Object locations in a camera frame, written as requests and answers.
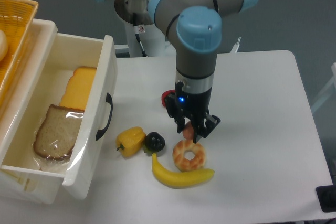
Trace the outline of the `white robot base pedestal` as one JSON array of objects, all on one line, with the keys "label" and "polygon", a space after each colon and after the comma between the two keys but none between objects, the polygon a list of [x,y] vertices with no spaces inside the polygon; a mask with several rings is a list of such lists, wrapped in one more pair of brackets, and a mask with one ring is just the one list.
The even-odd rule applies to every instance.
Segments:
[{"label": "white robot base pedestal", "polygon": [[114,8],[123,22],[130,57],[161,57],[169,43],[148,13],[149,0],[115,0]]}]

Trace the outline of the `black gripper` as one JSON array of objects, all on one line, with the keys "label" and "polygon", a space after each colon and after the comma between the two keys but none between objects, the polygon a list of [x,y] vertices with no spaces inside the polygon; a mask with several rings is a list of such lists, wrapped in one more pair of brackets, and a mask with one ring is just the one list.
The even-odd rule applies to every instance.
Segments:
[{"label": "black gripper", "polygon": [[185,128],[185,118],[190,120],[194,130],[193,143],[196,144],[201,138],[207,138],[221,119],[209,114],[211,88],[203,93],[192,94],[183,91],[183,87],[182,82],[175,85],[175,95],[171,95],[174,104],[169,106],[166,100],[166,110],[169,117],[174,119],[178,134]]}]

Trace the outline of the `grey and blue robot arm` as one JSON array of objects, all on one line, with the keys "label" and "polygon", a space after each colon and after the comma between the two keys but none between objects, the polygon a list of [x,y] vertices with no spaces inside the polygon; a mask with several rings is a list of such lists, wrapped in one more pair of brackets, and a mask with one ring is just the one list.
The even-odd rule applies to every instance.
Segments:
[{"label": "grey and blue robot arm", "polygon": [[185,129],[193,128],[193,141],[206,138],[220,123],[208,110],[218,48],[222,42],[222,19],[255,6],[258,0],[135,0],[128,7],[133,23],[141,12],[166,36],[176,50],[175,90],[164,104],[168,115]]}]

